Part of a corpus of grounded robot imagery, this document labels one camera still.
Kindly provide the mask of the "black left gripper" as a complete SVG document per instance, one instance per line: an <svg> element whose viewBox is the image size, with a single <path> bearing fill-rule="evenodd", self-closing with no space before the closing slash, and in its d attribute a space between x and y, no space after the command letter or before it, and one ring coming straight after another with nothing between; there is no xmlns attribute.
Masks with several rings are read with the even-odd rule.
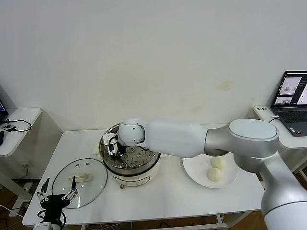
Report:
<svg viewBox="0 0 307 230"><path fill-rule="evenodd" d="M66 216L62 210L67 207L70 204L70 201L72 201L78 194L75 176L72 178L71 189L67 194L47 196L46 192L49 180L50 178L47 178L42 185L41 190L36 192L36 196L38 197L43 209L39 214L44 213L44 216L39 216L42 219L41 223L50 222L55 225L65 225Z"/></svg>

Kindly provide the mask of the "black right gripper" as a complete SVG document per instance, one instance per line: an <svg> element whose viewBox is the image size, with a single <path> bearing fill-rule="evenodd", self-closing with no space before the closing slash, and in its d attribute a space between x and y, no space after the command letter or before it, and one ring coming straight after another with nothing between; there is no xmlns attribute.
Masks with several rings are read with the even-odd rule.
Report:
<svg viewBox="0 0 307 230"><path fill-rule="evenodd" d="M127 162L125 154L127 146L121 145L119 142L117 142L117 148L118 148L118 153L115 155L115 159L118 161L121 160L122 167L128 167L129 163Z"/></svg>

